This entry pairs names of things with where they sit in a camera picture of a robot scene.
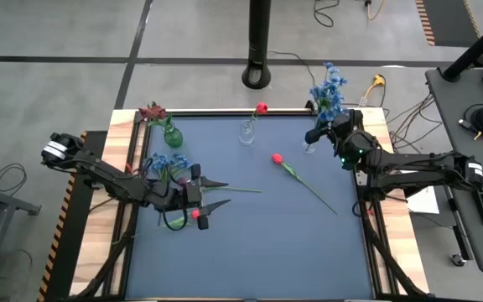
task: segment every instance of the dark blue tabletop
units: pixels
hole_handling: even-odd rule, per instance
[[[361,221],[351,172],[322,139],[313,154],[302,150],[311,117],[261,117],[255,142],[239,143],[242,117],[176,117],[184,145],[169,148],[152,131],[150,153],[181,153],[200,163],[210,180],[262,193],[214,190],[205,204],[232,199],[179,232],[158,227],[158,213],[142,208],[132,251],[127,299],[209,297],[244,299],[370,299]],[[280,153],[338,212],[271,160]],[[181,217],[171,212],[168,219]]]

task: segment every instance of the green glass vase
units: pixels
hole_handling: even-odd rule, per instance
[[[164,127],[164,140],[170,148],[178,148],[182,146],[184,137],[182,136],[182,132],[174,126],[174,123],[170,122]]]

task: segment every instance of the concrete floor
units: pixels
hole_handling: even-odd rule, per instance
[[[454,60],[462,48],[426,44],[413,0],[391,0],[368,23],[362,3],[342,0],[330,14],[335,27],[319,26],[312,1],[273,2],[269,49],[295,52],[305,59]],[[483,0],[468,1],[483,32]],[[144,0],[0,0],[0,55],[128,56]],[[153,1],[140,57],[243,58],[247,56],[247,0]],[[292,57],[270,55],[274,58]],[[39,164],[40,150],[52,132],[79,134],[107,130],[125,69],[124,64],[0,63],[0,168],[19,162],[28,183],[16,196],[43,205],[40,216],[15,216],[6,237],[0,268],[0,300],[36,299],[49,245],[59,215],[67,176]],[[323,67],[312,67],[316,79]],[[137,65],[124,108],[156,101],[169,108],[302,107],[311,80],[303,66],[272,66],[272,84],[251,91],[241,83],[242,66]],[[387,78],[384,107],[390,118],[428,94],[424,68],[345,67],[347,102],[358,102],[381,73]],[[369,104],[379,104],[374,90]],[[426,116],[438,119],[435,107]],[[401,119],[389,125],[396,128]],[[415,122],[408,139],[433,126]],[[415,144],[426,152],[450,149],[443,128]],[[418,245],[433,293],[483,300],[483,273],[475,263],[449,264],[457,252],[449,230],[417,228]],[[31,269],[18,248],[34,258]]]

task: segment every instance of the yellow and black striped tape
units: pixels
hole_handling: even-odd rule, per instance
[[[418,15],[420,16],[420,23],[423,25],[424,36],[428,45],[435,46],[435,37],[432,26],[429,23],[428,15],[426,14],[426,7],[423,0],[415,0],[417,5]]]
[[[81,139],[85,141],[87,132],[81,134]],[[70,204],[70,196],[74,187],[75,174],[70,174],[68,179],[68,187],[65,191],[65,197],[63,198],[63,205],[60,207],[60,215],[55,226],[54,241],[51,243],[51,249],[49,250],[48,261],[44,268],[44,275],[42,276],[42,282],[40,283],[38,302],[44,302],[46,293],[48,292],[49,278],[51,277],[52,270],[54,268],[55,256],[57,255],[57,248],[59,247],[60,236],[65,226],[66,212],[68,211],[68,205]]]
[[[465,5],[465,9],[467,10],[467,13],[469,14],[470,22],[473,24],[473,28],[475,29],[476,36],[479,39],[480,31],[478,30],[478,26],[476,26],[476,22],[475,22],[475,19],[473,18],[473,14],[470,13],[469,3],[467,2],[467,0],[463,0],[463,3]]]

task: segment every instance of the wooden table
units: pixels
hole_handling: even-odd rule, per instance
[[[365,130],[376,136],[386,151],[392,152],[391,139],[388,135],[383,110],[381,108],[363,108],[362,111]],[[107,133],[102,159],[120,170],[124,170],[126,165],[134,114],[135,110],[114,111]],[[134,169],[138,166],[143,133],[144,127],[141,127],[135,153],[136,159],[133,161]],[[400,190],[394,190],[391,195],[403,198],[403,192]],[[98,191],[93,195],[91,206],[97,205],[106,199],[106,192]],[[382,211],[393,257],[395,257],[406,275],[421,290],[428,292],[428,283],[418,253],[417,241],[407,204],[402,201],[386,199],[382,202]],[[81,292],[107,259],[110,246],[112,245],[111,240],[116,212],[117,203],[111,202],[94,210],[88,216],[70,294]],[[118,284],[120,279],[121,262],[122,257],[119,258],[119,264],[115,269],[114,284]],[[381,257],[378,258],[378,267],[382,286],[386,292],[389,292],[386,269]]]

